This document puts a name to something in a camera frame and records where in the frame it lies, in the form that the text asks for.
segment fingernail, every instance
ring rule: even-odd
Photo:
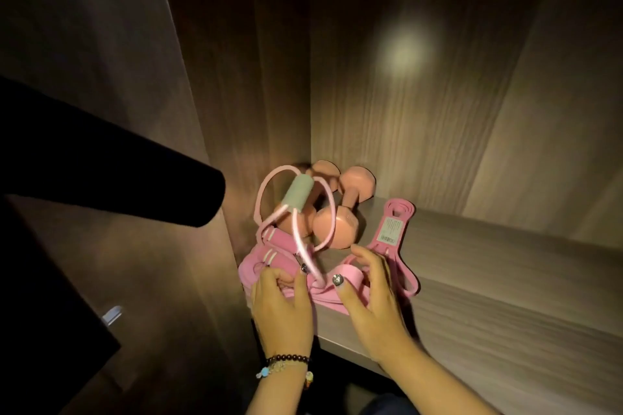
[[[344,276],[341,274],[333,274],[333,285],[339,287],[342,284],[344,284]]]

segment forearm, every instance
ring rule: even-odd
[[[498,414],[413,341],[394,345],[381,366],[422,415]]]
[[[297,411],[306,364],[292,364],[262,378],[247,409],[247,415],[293,415]]]

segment beaded bracelet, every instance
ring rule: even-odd
[[[301,355],[275,355],[266,359],[266,366],[258,372],[255,377],[261,379],[268,377],[272,373],[278,373],[285,369],[286,366],[290,366],[296,363],[309,364],[310,359],[307,356]],[[307,389],[313,382],[313,373],[307,371],[305,373],[305,389]]]

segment cabinet door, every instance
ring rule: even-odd
[[[167,0],[4,0],[0,47],[0,75],[209,161]],[[66,412],[242,411],[259,360],[221,212],[190,228],[9,199],[95,313],[123,308],[121,350]]]

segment dumbbell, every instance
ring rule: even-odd
[[[328,182],[329,187],[333,192],[338,190],[339,169],[335,164],[331,163],[331,161],[316,161],[310,168],[307,169],[305,174],[312,177],[320,176]],[[298,216],[301,238],[312,234],[312,224],[316,216],[316,209],[313,205],[316,203],[316,200],[318,200],[318,197],[320,197],[323,191],[324,189],[322,185],[319,182],[316,182],[309,194],[309,197],[307,198],[307,202],[305,202],[303,210]],[[277,204],[275,210],[280,206],[281,202]],[[290,218],[290,213],[288,212],[281,215],[276,225],[280,230],[292,234],[292,219]]]
[[[368,200],[374,195],[376,180],[370,171],[361,166],[348,168],[339,177],[339,191],[343,193],[341,205],[337,209],[335,235],[329,247],[344,249],[357,239],[359,220],[353,213],[357,202]],[[331,210],[325,207],[316,214],[313,221],[313,233],[323,241],[331,230]]]

